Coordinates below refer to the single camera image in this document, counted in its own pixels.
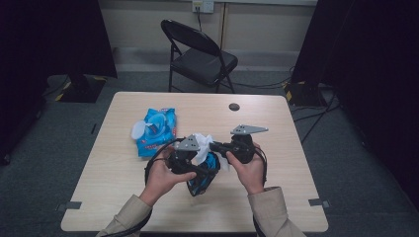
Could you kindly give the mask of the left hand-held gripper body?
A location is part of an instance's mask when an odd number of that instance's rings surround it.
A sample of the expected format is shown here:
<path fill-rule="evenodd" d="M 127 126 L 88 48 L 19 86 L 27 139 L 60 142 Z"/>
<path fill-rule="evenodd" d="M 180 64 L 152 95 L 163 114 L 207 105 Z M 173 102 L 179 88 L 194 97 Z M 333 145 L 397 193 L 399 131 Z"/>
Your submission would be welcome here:
<path fill-rule="evenodd" d="M 185 174 L 196 171 L 192 160 L 200 151 L 200 145 L 194 135 L 181 138 L 174 146 L 174 151 L 168 158 L 169 168 L 175 174 Z"/>

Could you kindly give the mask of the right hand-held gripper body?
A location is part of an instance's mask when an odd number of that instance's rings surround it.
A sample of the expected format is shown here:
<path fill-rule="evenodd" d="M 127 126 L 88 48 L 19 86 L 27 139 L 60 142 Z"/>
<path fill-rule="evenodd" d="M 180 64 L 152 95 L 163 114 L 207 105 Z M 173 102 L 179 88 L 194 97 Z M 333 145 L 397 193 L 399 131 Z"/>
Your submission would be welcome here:
<path fill-rule="evenodd" d="M 230 133 L 232 134 L 231 143 L 232 153 L 242 163 L 248 164 L 255 154 L 261 155 L 261 149 L 257 148 L 252 139 L 253 133 L 265 132 L 267 127 L 240 124 Z"/>

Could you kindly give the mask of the blue toy car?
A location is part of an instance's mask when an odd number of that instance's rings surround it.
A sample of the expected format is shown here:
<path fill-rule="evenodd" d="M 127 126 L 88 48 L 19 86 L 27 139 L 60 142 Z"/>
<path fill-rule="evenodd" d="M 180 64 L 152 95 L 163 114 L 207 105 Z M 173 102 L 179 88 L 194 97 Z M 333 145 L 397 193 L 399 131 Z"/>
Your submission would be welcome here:
<path fill-rule="evenodd" d="M 220 170 L 220 163 L 218 161 L 218 156 L 213 153 L 209 152 L 205 161 L 198 165 L 198 167 L 202 167 L 204 169 L 218 169 Z M 192 197 L 202 195 L 207 188 L 209 187 L 212 180 L 215 178 L 214 176 L 196 176 L 194 179 L 187 182 L 188 190 Z"/>

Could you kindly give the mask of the white wet wipe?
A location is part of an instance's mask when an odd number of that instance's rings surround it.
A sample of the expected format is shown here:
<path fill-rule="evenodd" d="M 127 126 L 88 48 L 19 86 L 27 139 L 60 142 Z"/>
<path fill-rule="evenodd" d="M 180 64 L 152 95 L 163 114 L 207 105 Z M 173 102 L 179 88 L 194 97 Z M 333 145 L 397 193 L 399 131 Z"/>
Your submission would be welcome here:
<path fill-rule="evenodd" d="M 205 161 L 205 159 L 207 158 L 207 155 L 210 152 L 210 144 L 213 143 L 213 138 L 210 134 L 202 135 L 201 133 L 194 133 L 194 137 L 196 138 L 200 147 L 200 150 L 198 151 L 198 154 L 194 158 L 194 161 L 196 165 L 200 165 Z M 220 169 L 223 171 L 229 171 L 230 168 L 229 168 L 227 159 L 223 158 L 218 152 L 216 152 L 216 155 L 218 156 Z"/>

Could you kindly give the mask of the blue wet wipes pack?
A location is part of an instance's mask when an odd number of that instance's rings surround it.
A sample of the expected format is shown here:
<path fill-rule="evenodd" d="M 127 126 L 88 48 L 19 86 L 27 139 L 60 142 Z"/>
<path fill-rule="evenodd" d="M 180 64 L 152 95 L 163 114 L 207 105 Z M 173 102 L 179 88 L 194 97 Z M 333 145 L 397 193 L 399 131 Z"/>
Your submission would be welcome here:
<path fill-rule="evenodd" d="M 176 137 L 177 118 L 174 108 L 149 109 L 131 129 L 131 138 L 139 157 L 152 157 L 160 145 Z"/>

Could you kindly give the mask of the person's right hand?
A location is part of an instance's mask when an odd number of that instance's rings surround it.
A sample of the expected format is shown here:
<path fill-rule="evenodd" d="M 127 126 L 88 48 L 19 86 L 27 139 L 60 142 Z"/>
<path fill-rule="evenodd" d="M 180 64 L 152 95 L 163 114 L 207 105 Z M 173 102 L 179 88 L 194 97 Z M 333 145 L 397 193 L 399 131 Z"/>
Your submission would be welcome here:
<path fill-rule="evenodd" d="M 248 164 L 242 164 L 231 152 L 227 154 L 227 160 L 235 169 L 240 183 L 244 186 L 248 195 L 256 195 L 264 191 L 264 161 L 255 154 Z"/>

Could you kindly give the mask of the person's left hand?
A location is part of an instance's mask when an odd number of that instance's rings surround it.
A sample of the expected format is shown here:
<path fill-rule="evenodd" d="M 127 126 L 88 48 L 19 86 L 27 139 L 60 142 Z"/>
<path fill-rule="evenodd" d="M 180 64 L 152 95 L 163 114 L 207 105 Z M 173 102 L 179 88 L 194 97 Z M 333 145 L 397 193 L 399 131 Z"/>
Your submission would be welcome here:
<path fill-rule="evenodd" d="M 197 174 L 189 172 L 174 174 L 166 165 L 166 158 L 174 151 L 172 146 L 164 148 L 149 170 L 148 179 L 139 198 L 149 206 L 154 206 L 157 201 L 171 191 L 177 184 L 194 179 Z"/>

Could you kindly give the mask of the black stand base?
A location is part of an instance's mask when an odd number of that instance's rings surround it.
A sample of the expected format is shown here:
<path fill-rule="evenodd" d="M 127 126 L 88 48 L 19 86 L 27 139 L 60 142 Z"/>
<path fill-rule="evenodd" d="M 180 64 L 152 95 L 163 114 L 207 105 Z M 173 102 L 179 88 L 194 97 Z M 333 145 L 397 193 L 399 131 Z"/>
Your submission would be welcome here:
<path fill-rule="evenodd" d="M 70 81 L 55 98 L 62 103 L 95 103 L 107 80 L 99 76 L 70 74 Z"/>
<path fill-rule="evenodd" d="M 317 86 L 305 82 L 284 85 L 286 99 L 290 105 L 298 107 L 325 107 L 326 102 Z"/>

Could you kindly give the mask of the black folding chair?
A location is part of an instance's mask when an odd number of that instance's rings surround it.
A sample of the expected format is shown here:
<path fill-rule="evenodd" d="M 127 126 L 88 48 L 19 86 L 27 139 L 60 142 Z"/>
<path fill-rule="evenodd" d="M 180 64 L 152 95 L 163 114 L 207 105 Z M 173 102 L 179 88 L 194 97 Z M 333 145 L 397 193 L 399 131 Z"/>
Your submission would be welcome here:
<path fill-rule="evenodd" d="M 163 20 L 161 29 L 171 42 L 168 91 L 181 91 L 173 85 L 176 72 L 204 86 L 222 85 L 235 92 L 229 74 L 238 65 L 238 58 L 220 47 L 205 33 L 173 20 Z"/>

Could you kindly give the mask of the grey tape strip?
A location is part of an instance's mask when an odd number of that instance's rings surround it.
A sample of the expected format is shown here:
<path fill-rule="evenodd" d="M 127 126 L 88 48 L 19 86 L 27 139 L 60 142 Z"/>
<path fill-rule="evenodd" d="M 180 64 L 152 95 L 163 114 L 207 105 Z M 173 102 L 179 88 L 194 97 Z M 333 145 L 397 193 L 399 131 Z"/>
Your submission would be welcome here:
<path fill-rule="evenodd" d="M 79 209 L 81 207 L 82 201 L 68 201 L 66 203 L 61 203 L 56 207 L 56 211 L 66 211 L 67 209 Z"/>
<path fill-rule="evenodd" d="M 321 198 L 312 198 L 308 200 L 310 206 L 321 205 L 324 208 L 328 208 L 331 206 L 328 200 L 322 200 Z"/>

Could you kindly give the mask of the black curtain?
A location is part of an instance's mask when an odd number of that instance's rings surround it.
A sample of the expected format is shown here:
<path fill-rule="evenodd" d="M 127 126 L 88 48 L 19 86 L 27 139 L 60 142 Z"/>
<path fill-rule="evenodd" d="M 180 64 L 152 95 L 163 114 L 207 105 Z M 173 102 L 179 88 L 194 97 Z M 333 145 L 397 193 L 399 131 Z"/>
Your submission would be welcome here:
<path fill-rule="evenodd" d="M 0 166 L 70 74 L 117 76 L 99 0 L 0 0 Z"/>
<path fill-rule="evenodd" d="M 317 0 L 292 80 L 336 88 L 419 209 L 419 0 Z"/>

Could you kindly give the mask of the white wall outlet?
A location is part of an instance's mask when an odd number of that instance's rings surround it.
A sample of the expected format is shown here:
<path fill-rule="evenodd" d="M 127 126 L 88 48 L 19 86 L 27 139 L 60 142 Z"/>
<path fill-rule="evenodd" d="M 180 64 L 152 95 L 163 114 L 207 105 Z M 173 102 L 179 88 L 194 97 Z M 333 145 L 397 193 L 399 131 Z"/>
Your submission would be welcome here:
<path fill-rule="evenodd" d="M 193 0 L 192 11 L 194 13 L 212 14 L 214 12 L 214 2 L 212 0 Z"/>

